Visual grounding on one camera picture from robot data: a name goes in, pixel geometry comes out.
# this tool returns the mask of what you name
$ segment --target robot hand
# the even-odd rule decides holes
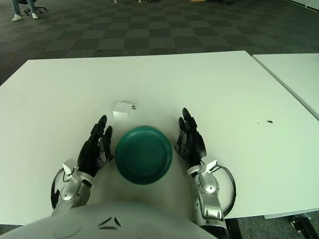
[[[92,130],[89,139],[83,144],[77,163],[69,159],[63,163],[55,176],[51,187],[51,203],[54,209],[53,215],[65,213],[68,209],[85,205],[90,197],[90,189],[94,183],[94,177],[100,169],[98,160],[106,163],[112,160],[110,151],[112,127],[109,126],[105,133],[104,128],[107,117],[102,116]],[[67,180],[61,190],[55,192],[55,180],[64,171]]]
[[[83,144],[78,157],[78,170],[95,177],[99,171],[97,160],[101,158],[103,163],[112,160],[113,155],[110,151],[110,143],[112,137],[112,127],[109,126],[105,133],[104,128],[107,122],[107,117],[102,116],[92,130],[89,139]]]
[[[193,178],[195,186],[195,223],[221,238],[228,238],[227,226],[223,211],[218,199],[219,184],[213,175],[217,160],[206,155],[203,138],[197,131],[195,119],[188,110],[182,110],[180,117],[180,134],[175,145],[179,156],[186,160],[190,166],[187,174]]]
[[[197,132],[197,124],[186,108],[182,111],[183,117],[178,120],[180,133],[175,145],[179,156],[186,160],[190,167],[200,165],[201,159],[206,156],[203,138]]]

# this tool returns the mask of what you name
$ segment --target shoe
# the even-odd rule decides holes
[[[22,19],[22,16],[15,14],[14,18],[12,19],[12,21],[19,21]]]
[[[39,19],[38,15],[36,13],[32,13],[32,18],[33,19]]]

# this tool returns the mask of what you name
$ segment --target teal plastic plate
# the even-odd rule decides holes
[[[159,130],[141,126],[127,132],[115,151],[115,163],[127,180],[150,184],[162,178],[172,161],[169,140]]]

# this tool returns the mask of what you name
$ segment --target jeans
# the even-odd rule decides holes
[[[27,2],[29,4],[29,8],[31,12],[35,13],[35,6],[34,6],[33,0],[27,0]],[[21,15],[21,11],[19,8],[19,0],[12,0],[12,7],[13,7],[14,14]]]

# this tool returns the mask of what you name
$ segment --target black cable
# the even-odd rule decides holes
[[[225,209],[225,211],[223,212],[224,216],[227,216],[227,214],[229,214],[229,212],[233,209],[234,207],[234,204],[235,204],[235,200],[236,200],[236,184],[235,184],[235,180],[234,180],[234,177],[233,175],[231,174],[231,172],[228,170],[228,168],[226,167],[223,167],[223,166],[220,166],[220,165],[217,165],[218,168],[213,170],[213,172],[216,172],[217,170],[219,170],[220,168],[224,169],[224,171],[228,174],[230,180],[231,180],[231,183],[233,185],[233,196],[232,196],[232,200],[231,200],[231,203],[230,205]]]
[[[55,175],[54,179],[53,179],[53,182],[52,182],[52,185],[51,185],[51,204],[52,204],[52,208],[55,209],[56,207],[56,204],[58,203],[58,200],[59,200],[59,190],[56,191],[55,193],[55,181],[56,181],[56,178],[59,176],[60,173],[62,173],[64,170],[63,168],[61,168]]]

